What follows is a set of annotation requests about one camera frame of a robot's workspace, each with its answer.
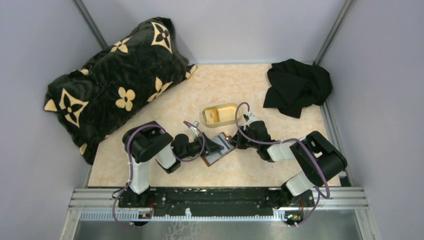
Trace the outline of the brown leather card holder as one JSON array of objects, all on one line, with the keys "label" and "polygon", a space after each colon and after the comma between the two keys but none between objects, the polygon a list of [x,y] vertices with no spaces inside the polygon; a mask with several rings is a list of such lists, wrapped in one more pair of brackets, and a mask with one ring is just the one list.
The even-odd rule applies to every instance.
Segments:
[{"label": "brown leather card holder", "polygon": [[224,132],[206,139],[205,151],[201,158],[208,167],[211,167],[235,149],[231,144],[231,139],[232,137]]}]

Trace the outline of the beige oval tray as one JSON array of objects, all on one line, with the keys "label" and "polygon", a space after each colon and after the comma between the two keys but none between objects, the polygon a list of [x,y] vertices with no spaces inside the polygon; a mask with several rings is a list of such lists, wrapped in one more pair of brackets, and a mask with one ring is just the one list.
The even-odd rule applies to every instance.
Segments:
[{"label": "beige oval tray", "polygon": [[[241,113],[236,113],[238,104],[235,102],[222,103],[218,105],[207,106],[201,111],[202,122],[208,128],[217,128],[221,126],[226,126],[230,124],[234,124],[236,120],[239,120],[241,117]],[[204,111],[207,109],[217,109],[219,122],[208,124],[205,121]]]}]

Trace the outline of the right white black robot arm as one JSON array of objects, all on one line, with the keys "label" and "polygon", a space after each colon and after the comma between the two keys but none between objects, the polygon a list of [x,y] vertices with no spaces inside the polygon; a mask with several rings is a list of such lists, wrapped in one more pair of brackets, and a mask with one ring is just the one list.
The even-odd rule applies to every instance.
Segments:
[{"label": "right white black robot arm", "polygon": [[348,166],[346,158],[319,131],[312,131],[303,138],[276,141],[259,120],[238,126],[230,143],[241,150],[254,148],[262,160],[270,163],[297,161],[301,171],[282,185],[281,199],[287,206],[295,206],[301,194],[312,188],[325,187],[320,195],[329,199],[328,180]]}]

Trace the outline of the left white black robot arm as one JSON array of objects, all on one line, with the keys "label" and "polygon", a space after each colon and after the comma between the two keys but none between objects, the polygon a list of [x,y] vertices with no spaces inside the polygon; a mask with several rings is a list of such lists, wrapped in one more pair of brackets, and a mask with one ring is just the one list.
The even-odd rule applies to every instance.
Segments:
[{"label": "left white black robot arm", "polygon": [[150,188],[150,160],[156,160],[166,173],[171,174],[182,162],[206,158],[224,149],[199,129],[197,121],[183,123],[193,131],[193,141],[185,134],[173,137],[156,121],[132,128],[122,137],[128,154],[130,176],[127,186],[132,190],[130,200],[136,206],[144,207],[150,200],[150,193],[147,191]]}]

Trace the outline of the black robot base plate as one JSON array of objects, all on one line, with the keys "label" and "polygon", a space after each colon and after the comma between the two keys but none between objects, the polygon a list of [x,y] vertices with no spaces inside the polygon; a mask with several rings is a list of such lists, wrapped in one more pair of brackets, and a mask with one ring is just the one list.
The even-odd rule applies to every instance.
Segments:
[{"label": "black robot base plate", "polygon": [[150,187],[140,194],[125,190],[118,200],[120,208],[149,208],[155,217],[183,216],[186,209],[194,217],[262,217],[314,204],[311,190],[293,197],[281,187]]}]

